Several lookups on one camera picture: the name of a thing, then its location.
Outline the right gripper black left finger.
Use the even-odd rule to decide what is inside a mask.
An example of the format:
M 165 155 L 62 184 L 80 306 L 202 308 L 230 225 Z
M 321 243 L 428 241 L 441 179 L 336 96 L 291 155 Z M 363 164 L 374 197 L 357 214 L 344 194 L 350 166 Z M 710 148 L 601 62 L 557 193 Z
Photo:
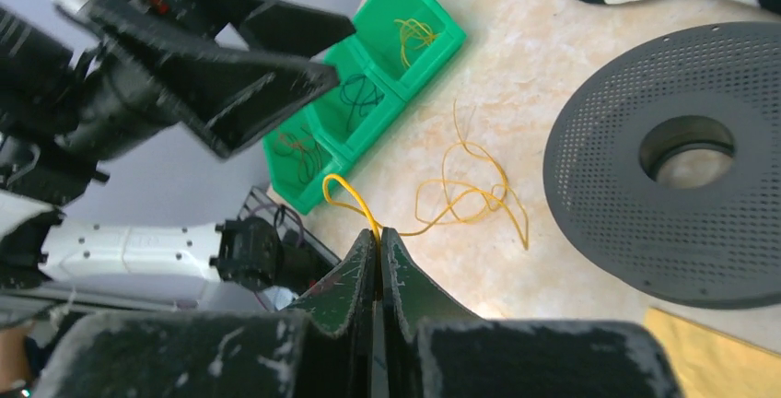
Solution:
M 368 397 L 379 258 L 374 234 L 350 251 L 284 314 L 284 397 Z

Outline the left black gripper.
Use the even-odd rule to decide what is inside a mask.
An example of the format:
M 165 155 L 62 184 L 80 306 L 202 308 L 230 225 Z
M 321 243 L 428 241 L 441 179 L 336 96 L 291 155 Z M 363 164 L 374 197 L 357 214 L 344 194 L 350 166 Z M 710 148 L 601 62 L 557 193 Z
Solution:
M 330 65 L 223 47 L 123 0 L 92 0 L 86 18 L 104 42 L 75 57 L 1 9 L 4 190 L 68 205 L 108 181 L 99 162 L 176 122 L 230 158 L 339 83 Z

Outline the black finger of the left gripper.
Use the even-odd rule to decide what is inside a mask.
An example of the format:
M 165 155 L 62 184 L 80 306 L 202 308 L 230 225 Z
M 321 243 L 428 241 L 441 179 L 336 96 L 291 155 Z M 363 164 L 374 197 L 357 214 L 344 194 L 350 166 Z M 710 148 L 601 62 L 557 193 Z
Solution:
M 141 0 L 153 16 L 201 38 L 231 26 L 251 47 L 312 58 L 352 36 L 344 15 L 285 0 Z

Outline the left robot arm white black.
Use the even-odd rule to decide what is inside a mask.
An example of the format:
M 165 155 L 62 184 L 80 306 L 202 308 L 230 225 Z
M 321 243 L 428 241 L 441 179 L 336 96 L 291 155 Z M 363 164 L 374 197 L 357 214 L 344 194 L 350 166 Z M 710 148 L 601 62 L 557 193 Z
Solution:
M 339 85 L 315 56 L 347 16 L 285 0 L 52 0 L 91 33 L 81 54 L 1 12 L 1 285 L 185 275 L 306 289 L 319 271 L 260 218 L 117 227 L 64 215 L 99 163 L 182 124 L 215 156 L 244 151 Z

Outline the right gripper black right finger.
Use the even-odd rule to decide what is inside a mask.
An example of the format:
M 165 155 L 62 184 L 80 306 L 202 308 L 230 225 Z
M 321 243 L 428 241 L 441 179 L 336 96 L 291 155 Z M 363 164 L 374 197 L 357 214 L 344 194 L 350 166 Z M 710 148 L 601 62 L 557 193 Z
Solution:
M 394 228 L 382 230 L 379 262 L 390 396 L 442 397 L 443 376 L 425 328 L 480 317 L 415 263 Z

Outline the black cable spool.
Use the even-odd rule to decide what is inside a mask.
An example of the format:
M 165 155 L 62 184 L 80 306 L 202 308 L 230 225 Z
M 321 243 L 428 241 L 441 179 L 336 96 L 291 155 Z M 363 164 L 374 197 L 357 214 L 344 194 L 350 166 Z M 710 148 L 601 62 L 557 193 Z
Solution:
M 780 300 L 780 27 L 667 34 L 590 77 L 550 133 L 543 186 L 588 260 L 707 309 Z

